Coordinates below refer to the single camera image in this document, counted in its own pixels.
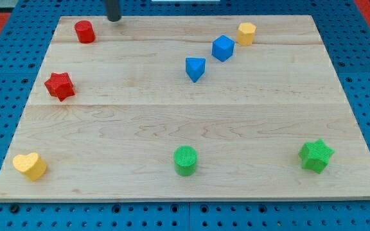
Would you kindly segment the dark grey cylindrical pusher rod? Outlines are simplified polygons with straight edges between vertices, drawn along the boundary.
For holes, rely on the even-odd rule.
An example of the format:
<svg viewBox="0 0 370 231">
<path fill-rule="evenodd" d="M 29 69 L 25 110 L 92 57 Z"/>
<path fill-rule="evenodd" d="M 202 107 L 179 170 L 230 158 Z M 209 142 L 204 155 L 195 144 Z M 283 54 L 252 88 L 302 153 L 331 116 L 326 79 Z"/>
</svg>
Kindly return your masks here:
<svg viewBox="0 0 370 231">
<path fill-rule="evenodd" d="M 117 22 L 121 19 L 121 8 L 119 0 L 104 0 L 107 19 L 110 22 Z"/>
</svg>

